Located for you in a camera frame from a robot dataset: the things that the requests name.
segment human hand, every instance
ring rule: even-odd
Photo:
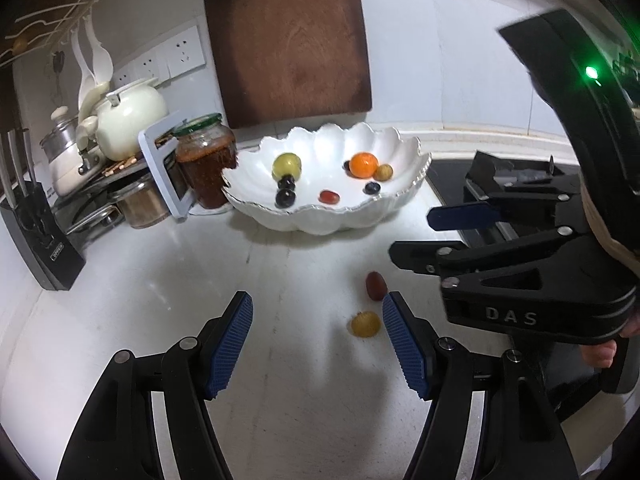
[[[640,309],[632,314],[620,331],[620,337],[633,337],[635,335],[640,335]],[[582,360],[594,368],[610,368],[617,349],[618,345],[615,340],[594,346],[580,345]]]

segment white countertop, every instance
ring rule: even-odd
[[[504,151],[531,156],[527,150]],[[540,147],[538,155],[548,153]],[[437,203],[427,184],[382,224],[329,237],[269,231],[235,211],[141,231],[118,227],[88,248],[71,291],[43,292],[35,303],[6,374],[2,425],[40,480],[54,479],[116,351],[164,352],[246,290],[254,323],[228,389],[208,405],[234,478],[401,478],[429,403],[406,386],[384,329],[367,340],[347,330],[359,311],[380,314],[366,296],[367,273],[382,273],[417,316],[470,351],[500,355],[508,347],[506,336],[449,324],[438,280],[388,258],[395,240],[456,238],[428,227]],[[158,445],[165,478],[175,480],[161,397],[154,394]],[[628,420],[635,404],[627,399],[600,394],[565,423],[578,468]],[[460,479],[472,469],[481,413],[475,394]]]

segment bowl rim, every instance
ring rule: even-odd
[[[296,128],[300,128],[302,130],[306,130],[308,133],[310,133],[312,135],[315,135],[316,133],[318,133],[319,130],[321,130],[322,128],[325,128],[325,127],[336,126],[337,128],[340,128],[341,131],[346,133],[347,131],[349,131],[352,128],[355,128],[356,126],[359,126],[361,124],[364,124],[373,133],[376,132],[369,124],[367,124],[365,122],[356,123],[351,128],[348,128],[347,130],[345,130],[344,128],[341,128],[340,126],[338,126],[338,124],[334,124],[334,123],[324,124],[323,126],[318,128],[318,130],[315,130],[315,131],[312,131],[312,132],[310,132],[306,128],[302,128],[300,126],[296,126]],[[395,131],[396,136],[398,136],[398,139],[400,140],[400,142],[402,142],[402,143],[406,142],[404,139],[402,139],[402,136],[400,135],[400,131],[397,128],[395,128],[393,126],[386,126],[385,128],[382,128],[381,131],[383,131],[383,130],[393,130],[393,131]],[[284,137],[282,139],[275,139],[275,140],[277,140],[279,142],[283,142],[284,140],[287,139],[287,137]],[[224,173],[222,174],[222,180],[224,181],[225,186],[223,186],[222,192],[225,194],[227,199],[229,199],[232,202],[235,202],[235,203],[238,203],[238,204],[241,204],[241,205],[245,205],[245,206],[255,207],[255,208],[261,209],[263,211],[267,211],[267,212],[269,212],[271,214],[278,215],[278,216],[290,216],[290,215],[293,215],[293,214],[306,212],[306,211],[310,211],[310,210],[326,211],[326,212],[333,213],[333,214],[344,214],[344,213],[347,213],[347,212],[360,211],[361,209],[365,208],[366,206],[369,206],[370,204],[378,202],[379,200],[388,200],[388,199],[396,200],[396,199],[400,198],[402,195],[410,192],[414,187],[416,187],[418,184],[421,183],[421,181],[423,181],[425,179],[425,177],[427,176],[427,172],[429,170],[429,167],[431,165],[431,159],[432,159],[431,152],[421,153],[420,152],[420,147],[421,147],[420,139],[418,137],[411,137],[410,138],[410,140],[413,140],[413,139],[415,139],[417,141],[417,147],[416,147],[416,155],[417,155],[417,157],[418,158],[425,157],[426,161],[422,165],[422,167],[420,168],[420,171],[418,172],[418,174],[411,181],[411,183],[407,187],[401,189],[398,192],[392,193],[392,194],[390,194],[390,193],[386,193],[386,194],[385,193],[379,193],[377,195],[369,196],[369,197],[367,197],[367,199],[364,200],[364,202],[361,202],[357,206],[345,206],[345,207],[341,207],[341,208],[335,208],[335,207],[330,207],[330,206],[323,205],[323,204],[306,204],[306,205],[301,205],[301,206],[299,206],[299,207],[297,207],[295,209],[270,208],[270,207],[263,206],[262,204],[258,204],[257,202],[252,202],[251,200],[240,200],[239,198],[235,197],[233,195],[233,193],[230,192],[231,186],[230,186],[228,180],[225,178]],[[261,148],[262,148],[262,141],[260,141],[260,145],[258,146],[258,149],[254,153],[258,153]]]

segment electrical outlet panel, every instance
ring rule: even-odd
[[[171,78],[206,64],[198,26],[194,25],[160,45]]]
[[[139,77],[136,75],[136,65],[134,62],[127,63],[113,73],[113,84],[116,88],[133,83]]]
[[[142,56],[133,60],[136,76],[138,78],[157,77],[158,84],[169,79],[169,68],[164,58],[164,53],[159,47],[154,47]]]

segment white bowl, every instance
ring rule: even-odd
[[[271,176],[273,161],[281,153],[295,153],[302,162],[296,182],[296,202],[288,209],[275,204],[278,184]],[[342,165],[358,152],[373,153],[380,164],[390,164],[394,176],[380,182],[375,196],[363,192],[372,179],[349,176]],[[359,123],[349,130],[326,124],[316,132],[294,128],[285,139],[265,137],[256,152],[238,153],[238,167],[223,170],[229,202],[260,224],[276,231],[304,231],[327,235],[345,228],[371,227],[408,203],[422,185],[431,163],[420,152],[417,137],[403,140],[395,128],[373,131]],[[318,200],[322,190],[340,195],[337,205]]]

